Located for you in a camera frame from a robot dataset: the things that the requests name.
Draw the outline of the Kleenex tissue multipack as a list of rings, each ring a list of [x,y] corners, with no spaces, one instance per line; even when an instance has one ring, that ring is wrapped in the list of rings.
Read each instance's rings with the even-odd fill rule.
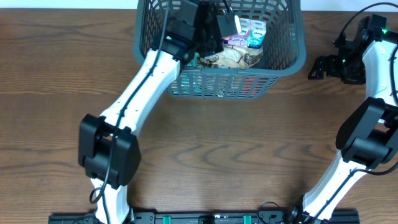
[[[229,37],[224,37],[223,42],[232,46],[260,49],[267,32],[267,22],[254,19],[239,19],[241,31]]]

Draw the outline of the white snack bag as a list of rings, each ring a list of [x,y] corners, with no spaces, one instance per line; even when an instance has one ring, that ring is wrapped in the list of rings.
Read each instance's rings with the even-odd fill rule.
[[[263,48],[252,49],[248,47],[239,47],[224,45],[222,52],[200,57],[197,64],[210,68],[241,68],[247,69],[257,64],[262,58]]]

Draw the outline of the teal wet wipes pack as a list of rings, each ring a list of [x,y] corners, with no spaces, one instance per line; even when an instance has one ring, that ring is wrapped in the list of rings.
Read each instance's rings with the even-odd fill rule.
[[[194,58],[183,68],[177,79],[167,88],[167,93],[173,96],[197,97],[202,94],[202,66]]]

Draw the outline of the red spaghetti package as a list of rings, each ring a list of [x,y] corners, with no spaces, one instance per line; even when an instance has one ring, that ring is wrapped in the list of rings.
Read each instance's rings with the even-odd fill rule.
[[[256,96],[267,86],[268,78],[247,77],[243,83],[240,94]]]

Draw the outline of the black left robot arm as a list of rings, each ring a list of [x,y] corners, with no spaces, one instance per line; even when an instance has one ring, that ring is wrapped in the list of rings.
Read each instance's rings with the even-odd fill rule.
[[[91,179],[96,223],[125,223],[131,213],[127,185],[141,161],[138,137],[148,114],[195,54],[223,51],[223,38],[241,31],[239,17],[219,1],[182,1],[176,16],[165,10],[160,32],[119,98],[99,116],[81,121],[78,163]]]

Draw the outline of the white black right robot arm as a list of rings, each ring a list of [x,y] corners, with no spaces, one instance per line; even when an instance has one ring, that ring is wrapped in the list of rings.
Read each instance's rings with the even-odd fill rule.
[[[353,40],[340,33],[334,41],[338,53],[313,64],[308,79],[328,76],[365,85],[366,96],[338,130],[333,162],[285,216],[286,223],[331,223],[336,206],[360,178],[397,169],[375,170],[397,154],[397,33],[386,23],[376,14],[362,18]]]

